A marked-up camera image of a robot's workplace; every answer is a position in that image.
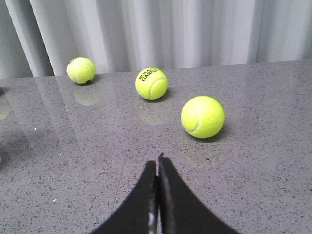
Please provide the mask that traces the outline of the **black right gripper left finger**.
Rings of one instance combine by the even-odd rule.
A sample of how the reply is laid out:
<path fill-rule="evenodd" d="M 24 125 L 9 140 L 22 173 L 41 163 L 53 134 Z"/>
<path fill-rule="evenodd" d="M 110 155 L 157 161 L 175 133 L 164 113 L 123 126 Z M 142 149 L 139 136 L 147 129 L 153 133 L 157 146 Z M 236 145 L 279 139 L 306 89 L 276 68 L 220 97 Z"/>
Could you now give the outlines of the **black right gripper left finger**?
<path fill-rule="evenodd" d="M 156 162 L 147 161 L 144 170 L 121 206 L 94 234 L 156 233 Z"/>

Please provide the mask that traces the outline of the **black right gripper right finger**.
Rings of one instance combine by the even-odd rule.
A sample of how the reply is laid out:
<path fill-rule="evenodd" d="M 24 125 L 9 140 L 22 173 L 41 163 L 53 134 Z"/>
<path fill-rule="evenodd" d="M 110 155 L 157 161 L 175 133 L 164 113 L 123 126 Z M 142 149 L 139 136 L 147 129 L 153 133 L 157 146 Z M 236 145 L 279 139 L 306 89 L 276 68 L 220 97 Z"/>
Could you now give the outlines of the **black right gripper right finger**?
<path fill-rule="evenodd" d="M 159 207 L 164 234 L 236 234 L 196 197 L 172 161 L 158 157 Z"/>

